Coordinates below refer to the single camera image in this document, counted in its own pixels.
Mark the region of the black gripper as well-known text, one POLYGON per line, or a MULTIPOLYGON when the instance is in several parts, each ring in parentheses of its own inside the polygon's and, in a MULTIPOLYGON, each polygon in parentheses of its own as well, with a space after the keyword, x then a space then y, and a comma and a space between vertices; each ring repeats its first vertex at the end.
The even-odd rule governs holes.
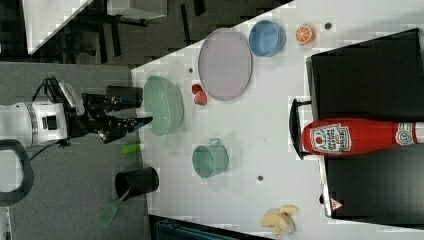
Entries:
POLYGON ((153 121, 152 117, 116 118, 108 116, 112 110, 139 108, 143 89, 139 87, 108 86, 106 95, 83 94, 82 103, 67 106, 67 133, 69 138, 98 134, 108 144, 133 133, 153 121))

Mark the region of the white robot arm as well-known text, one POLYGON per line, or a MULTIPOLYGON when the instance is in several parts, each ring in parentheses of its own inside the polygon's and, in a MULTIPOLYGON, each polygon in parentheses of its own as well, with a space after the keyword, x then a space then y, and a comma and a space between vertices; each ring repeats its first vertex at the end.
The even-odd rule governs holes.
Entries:
POLYGON ((23 147, 60 143, 97 134, 108 144, 152 122, 151 116, 119 118, 118 111, 141 106, 143 90, 109 86, 104 94, 69 93, 62 87, 52 100, 21 102, 1 107, 1 138, 23 147))

